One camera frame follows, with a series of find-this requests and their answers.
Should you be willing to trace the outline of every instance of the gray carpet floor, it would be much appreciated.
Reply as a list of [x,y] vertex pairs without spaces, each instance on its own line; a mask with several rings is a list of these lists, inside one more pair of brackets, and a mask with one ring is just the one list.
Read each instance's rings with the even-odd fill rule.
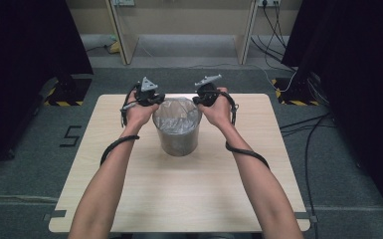
[[[50,232],[49,221],[44,220],[44,216],[55,208],[100,95],[125,94],[132,84],[143,77],[158,84],[159,92],[194,93],[194,83],[204,76],[218,74],[222,74],[223,79],[217,85],[227,87],[230,93],[267,94],[279,126],[328,112],[325,106],[279,104],[274,89],[261,70],[95,69],[93,76],[78,76],[93,79],[81,107],[40,107],[14,148],[15,158],[0,161],[0,238],[67,237],[66,234]],[[268,74],[270,79],[291,77],[291,73],[286,71],[268,71]],[[49,80],[44,85],[43,96],[54,83],[55,80]],[[333,118],[326,119],[322,124],[334,126]],[[74,147],[60,147],[60,144],[73,141],[64,138],[70,125],[81,126],[71,131],[80,139]],[[283,133],[287,152],[309,212],[304,176],[304,149],[309,130],[286,134]],[[308,162],[311,195],[319,220],[319,238],[383,238],[383,199],[371,178],[357,167],[356,158],[338,128],[323,126],[314,132]],[[174,234],[169,238],[182,236]],[[304,236],[314,238],[314,230],[304,232]],[[135,236],[155,237],[154,234]],[[251,238],[249,234],[236,234],[236,237]]]

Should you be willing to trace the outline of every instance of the person's right hand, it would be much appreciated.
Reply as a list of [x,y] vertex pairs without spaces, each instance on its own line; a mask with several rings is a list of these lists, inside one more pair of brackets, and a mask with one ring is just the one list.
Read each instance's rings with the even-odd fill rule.
[[[226,88],[218,88],[218,90],[221,92],[228,91]],[[224,96],[219,95],[216,102],[210,107],[204,107],[201,104],[197,107],[212,125],[221,128],[231,124],[231,105]]]

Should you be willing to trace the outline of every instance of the forearm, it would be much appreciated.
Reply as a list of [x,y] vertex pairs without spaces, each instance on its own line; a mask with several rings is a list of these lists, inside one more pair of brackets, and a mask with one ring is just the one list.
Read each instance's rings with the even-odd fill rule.
[[[139,126],[128,125],[120,137],[137,135]],[[70,238],[107,238],[122,192],[134,140],[115,147],[89,183],[77,208]]]
[[[230,123],[220,124],[219,129],[230,146],[252,150]],[[233,155],[266,238],[302,238],[287,196],[271,171],[252,156]]]

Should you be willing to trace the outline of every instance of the human arm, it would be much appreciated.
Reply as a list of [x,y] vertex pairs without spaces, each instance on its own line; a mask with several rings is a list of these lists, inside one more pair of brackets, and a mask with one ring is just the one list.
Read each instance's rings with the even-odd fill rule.
[[[134,100],[131,94],[129,102]],[[128,125],[120,137],[138,135],[158,105],[128,109]],[[122,192],[134,140],[116,146],[89,183],[77,208],[69,238],[107,238]]]
[[[230,122],[231,106],[220,95],[209,108],[199,105],[209,123],[216,126],[234,148],[252,150]],[[267,239],[302,238],[294,213],[281,185],[258,159],[233,152],[241,179]]]

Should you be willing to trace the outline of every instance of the person's left arm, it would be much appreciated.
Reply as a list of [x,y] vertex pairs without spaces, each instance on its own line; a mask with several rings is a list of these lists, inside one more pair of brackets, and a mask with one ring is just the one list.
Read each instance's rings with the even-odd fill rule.
[[[135,106],[127,113],[128,125],[120,137],[138,135],[158,105]],[[69,238],[107,238],[122,193],[134,140],[115,147],[89,183],[77,207]]]

